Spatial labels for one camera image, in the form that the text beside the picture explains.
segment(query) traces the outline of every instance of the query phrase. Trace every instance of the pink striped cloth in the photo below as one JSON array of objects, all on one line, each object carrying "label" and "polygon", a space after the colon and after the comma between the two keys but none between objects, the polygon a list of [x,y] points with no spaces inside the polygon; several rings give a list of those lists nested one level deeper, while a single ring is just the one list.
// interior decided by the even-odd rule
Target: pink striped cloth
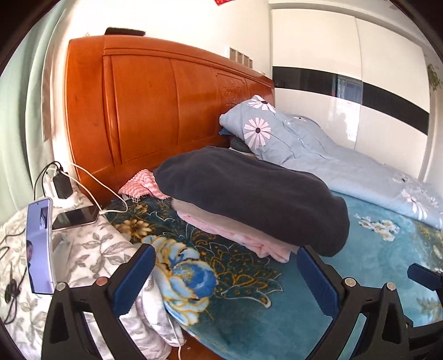
[{"label": "pink striped cloth", "polygon": [[133,199],[139,199],[145,195],[152,195],[162,200],[169,198],[169,196],[160,191],[159,186],[155,182],[154,174],[146,169],[139,171],[131,180],[122,186],[118,193],[127,195]]},{"label": "pink striped cloth", "polygon": [[264,258],[268,255],[273,257],[279,262],[288,262],[291,250],[285,246],[266,241],[265,239],[254,239],[246,235],[236,234],[230,229],[219,227],[213,224],[208,224],[200,219],[193,217],[192,215],[185,214],[181,211],[177,211],[177,215],[187,223],[197,227],[204,232],[214,235],[220,235],[228,240],[235,241],[236,243],[243,245],[249,250],[255,252],[259,258]]}]

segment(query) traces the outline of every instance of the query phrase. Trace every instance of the light blue curtain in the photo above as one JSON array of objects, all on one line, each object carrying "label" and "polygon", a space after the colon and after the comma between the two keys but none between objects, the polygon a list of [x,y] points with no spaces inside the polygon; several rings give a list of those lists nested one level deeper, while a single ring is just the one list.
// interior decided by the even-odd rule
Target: light blue curtain
[{"label": "light blue curtain", "polygon": [[33,183],[54,158],[51,141],[43,141],[42,72],[65,3],[31,29],[0,76],[0,224],[33,200]]}]

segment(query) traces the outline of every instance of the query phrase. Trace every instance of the wooden headboard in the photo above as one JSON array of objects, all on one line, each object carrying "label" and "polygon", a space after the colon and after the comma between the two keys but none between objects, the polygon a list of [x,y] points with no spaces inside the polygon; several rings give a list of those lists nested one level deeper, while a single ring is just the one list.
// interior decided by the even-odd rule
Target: wooden headboard
[{"label": "wooden headboard", "polygon": [[[73,39],[66,60],[66,125],[73,161],[117,191],[139,170],[207,145],[221,114],[271,79],[217,54],[171,41],[104,35]],[[77,171],[102,204],[113,195]]]}]

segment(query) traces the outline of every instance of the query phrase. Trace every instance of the phone screen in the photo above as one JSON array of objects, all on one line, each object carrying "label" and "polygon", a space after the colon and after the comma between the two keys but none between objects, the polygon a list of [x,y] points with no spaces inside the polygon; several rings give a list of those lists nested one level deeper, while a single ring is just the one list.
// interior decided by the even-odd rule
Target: phone screen
[{"label": "phone screen", "polygon": [[53,230],[66,229],[93,223],[98,218],[99,208],[96,205],[83,207],[59,214],[52,224]]},{"label": "phone screen", "polygon": [[51,199],[28,205],[26,220],[26,258],[29,282],[33,293],[53,294],[54,277],[51,267],[52,234]]}]

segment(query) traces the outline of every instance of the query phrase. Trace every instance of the folded dark blanket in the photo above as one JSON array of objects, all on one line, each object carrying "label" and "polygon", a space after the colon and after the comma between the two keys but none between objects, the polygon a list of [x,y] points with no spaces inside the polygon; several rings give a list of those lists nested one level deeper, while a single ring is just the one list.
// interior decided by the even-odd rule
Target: folded dark blanket
[{"label": "folded dark blanket", "polygon": [[167,159],[155,171],[160,190],[286,243],[334,256],[345,245],[345,201],[315,175],[235,151],[205,147]]}]

